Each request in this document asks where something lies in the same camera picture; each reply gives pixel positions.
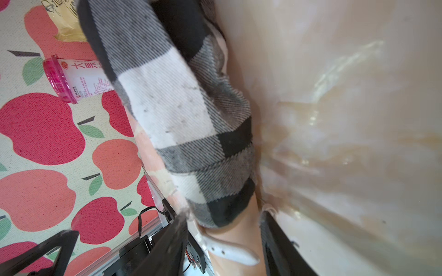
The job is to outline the black white plaid shirt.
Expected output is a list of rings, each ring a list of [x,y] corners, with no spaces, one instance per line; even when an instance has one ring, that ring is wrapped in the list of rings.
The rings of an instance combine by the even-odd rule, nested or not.
[[[78,1],[77,11],[114,90],[199,224],[231,224],[255,191],[252,117],[226,74],[214,3]]]

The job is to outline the mannequin hand and forearm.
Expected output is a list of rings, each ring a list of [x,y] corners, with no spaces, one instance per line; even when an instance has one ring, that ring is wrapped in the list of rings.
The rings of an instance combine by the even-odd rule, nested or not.
[[[187,203],[182,194],[176,190],[169,173],[165,170],[164,164],[158,154],[154,151],[153,145],[146,135],[144,129],[125,110],[131,129],[134,133],[136,145],[140,151],[144,168],[150,187],[156,195],[166,198],[176,212],[187,210]],[[203,228],[196,224],[193,215],[189,215],[188,229],[201,245],[216,276],[265,276],[264,254],[262,250],[261,234],[259,227],[260,210],[254,193],[249,200],[246,209],[228,226],[223,228]],[[221,245],[234,243],[253,251],[260,259],[260,263],[254,266],[246,266],[232,259],[226,259],[215,255],[207,248],[206,238],[210,237]]]

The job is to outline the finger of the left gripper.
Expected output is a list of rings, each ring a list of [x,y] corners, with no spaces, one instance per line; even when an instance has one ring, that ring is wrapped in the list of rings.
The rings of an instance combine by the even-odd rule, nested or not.
[[[65,230],[50,237],[27,252],[1,264],[2,276],[15,276],[54,248],[58,256],[51,267],[32,271],[29,276],[63,276],[79,237],[78,231]]]

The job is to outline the yellow green chips bag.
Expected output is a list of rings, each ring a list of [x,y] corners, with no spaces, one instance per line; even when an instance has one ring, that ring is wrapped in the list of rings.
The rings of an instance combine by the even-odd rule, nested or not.
[[[75,1],[44,0],[40,3],[58,29],[55,39],[62,42],[87,42],[79,23]]]

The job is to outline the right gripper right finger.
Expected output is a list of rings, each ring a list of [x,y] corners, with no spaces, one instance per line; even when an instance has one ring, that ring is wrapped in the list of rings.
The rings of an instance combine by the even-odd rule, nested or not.
[[[268,211],[261,214],[260,230],[268,276],[317,276]]]

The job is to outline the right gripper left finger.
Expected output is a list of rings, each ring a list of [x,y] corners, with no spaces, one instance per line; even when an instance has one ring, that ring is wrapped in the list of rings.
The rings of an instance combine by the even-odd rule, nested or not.
[[[134,276],[182,276],[187,243],[186,216],[180,214],[168,226],[152,252],[132,274]]]

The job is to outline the rose gold wrist watch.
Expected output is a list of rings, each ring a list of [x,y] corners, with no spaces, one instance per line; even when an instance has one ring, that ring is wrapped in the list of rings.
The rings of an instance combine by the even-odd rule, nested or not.
[[[246,210],[240,213],[240,215],[237,216],[231,224],[224,227],[225,231],[233,231],[233,229],[238,228],[240,224],[244,224],[243,221],[251,220],[251,218],[248,218],[249,213],[253,213],[253,210],[249,210],[250,208],[251,207],[247,207]],[[262,211],[268,211],[272,216],[278,213],[278,211],[271,204],[264,204],[262,207]],[[240,243],[226,241],[220,238],[215,238],[214,236],[210,236],[207,233],[206,228],[201,226],[196,221],[194,214],[191,214],[190,212],[187,214],[187,222],[193,223],[193,225],[195,225],[195,228],[199,231],[199,235],[201,236],[202,243],[206,246],[208,252],[212,255],[248,267],[257,267],[264,265],[262,257],[260,257],[251,248],[248,248],[247,246]]]

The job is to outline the pink lid drink cup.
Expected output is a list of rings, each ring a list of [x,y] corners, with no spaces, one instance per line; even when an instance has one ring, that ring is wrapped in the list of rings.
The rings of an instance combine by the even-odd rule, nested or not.
[[[84,98],[113,90],[97,60],[70,60],[56,55],[43,61],[45,75],[62,101],[77,104]]]

